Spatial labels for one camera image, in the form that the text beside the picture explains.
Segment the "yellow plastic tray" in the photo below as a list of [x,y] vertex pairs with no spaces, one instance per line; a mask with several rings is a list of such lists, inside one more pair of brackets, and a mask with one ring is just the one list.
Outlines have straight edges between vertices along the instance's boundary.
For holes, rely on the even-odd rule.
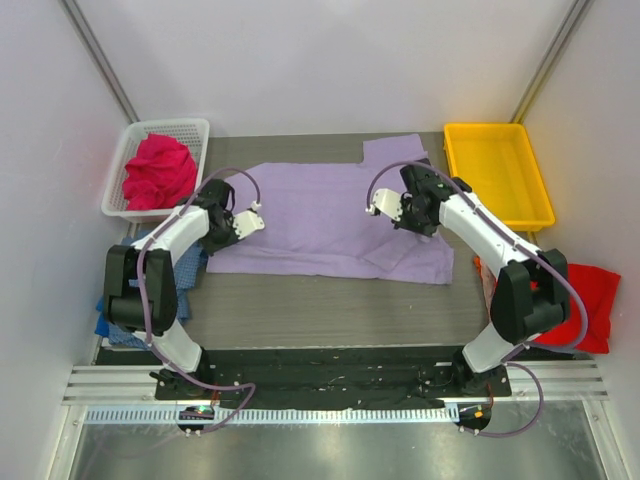
[[524,126],[448,123],[444,151],[452,177],[469,184],[481,202],[514,231],[538,232],[556,218]]

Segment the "purple t shirt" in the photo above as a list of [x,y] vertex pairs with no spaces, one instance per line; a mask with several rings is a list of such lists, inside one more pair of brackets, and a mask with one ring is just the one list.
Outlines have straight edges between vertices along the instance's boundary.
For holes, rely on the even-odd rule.
[[229,177],[238,211],[261,191],[265,228],[210,257],[207,272],[451,283],[454,251],[440,235],[396,230],[365,211],[374,176],[423,150],[416,134],[388,137],[364,142],[358,164],[262,163]]

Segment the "white plastic basket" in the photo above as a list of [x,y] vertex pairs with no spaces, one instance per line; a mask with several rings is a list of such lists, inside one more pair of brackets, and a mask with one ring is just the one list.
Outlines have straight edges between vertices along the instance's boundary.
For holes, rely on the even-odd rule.
[[127,201],[122,193],[122,183],[127,177],[125,165],[135,156],[139,144],[150,133],[173,137],[186,145],[196,163],[198,172],[195,189],[201,184],[210,124],[203,118],[178,118],[136,122],[123,133],[111,162],[107,187],[101,209],[107,216],[122,217],[131,223],[152,223],[164,221],[173,208],[135,211],[127,209]]

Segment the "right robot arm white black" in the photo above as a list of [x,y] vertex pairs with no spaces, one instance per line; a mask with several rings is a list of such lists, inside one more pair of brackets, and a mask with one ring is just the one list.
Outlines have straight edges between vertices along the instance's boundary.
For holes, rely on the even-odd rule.
[[440,226],[454,232],[495,277],[489,325],[452,360],[455,389],[475,394],[506,357],[569,319],[566,257],[522,239],[459,178],[447,180],[424,162],[402,167],[400,176],[406,191],[394,225],[415,233]]

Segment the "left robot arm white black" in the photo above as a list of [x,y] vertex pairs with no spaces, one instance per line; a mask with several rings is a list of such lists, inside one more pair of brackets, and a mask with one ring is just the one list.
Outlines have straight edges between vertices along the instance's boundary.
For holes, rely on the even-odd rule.
[[178,319],[174,267],[196,243],[213,252],[237,240],[230,211],[234,205],[233,187],[213,179],[149,234],[129,245],[111,247],[106,256],[106,321],[149,346],[167,370],[179,374],[179,388],[193,399],[211,391],[213,375],[205,350]]

